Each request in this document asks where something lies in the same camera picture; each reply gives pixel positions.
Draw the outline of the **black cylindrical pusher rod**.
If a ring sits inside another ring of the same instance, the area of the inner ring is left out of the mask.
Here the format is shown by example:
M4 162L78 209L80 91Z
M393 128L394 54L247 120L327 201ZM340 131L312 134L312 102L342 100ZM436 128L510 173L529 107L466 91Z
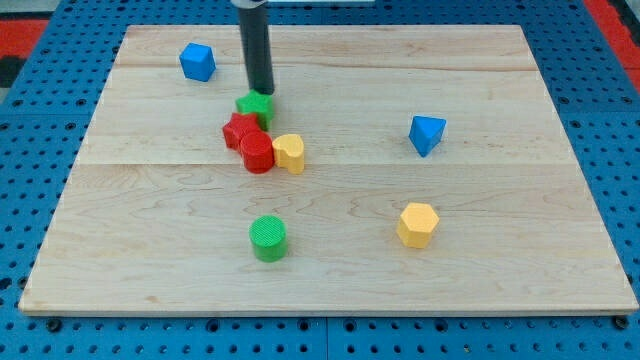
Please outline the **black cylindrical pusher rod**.
M275 90L266 0L235 0L249 88L272 95Z

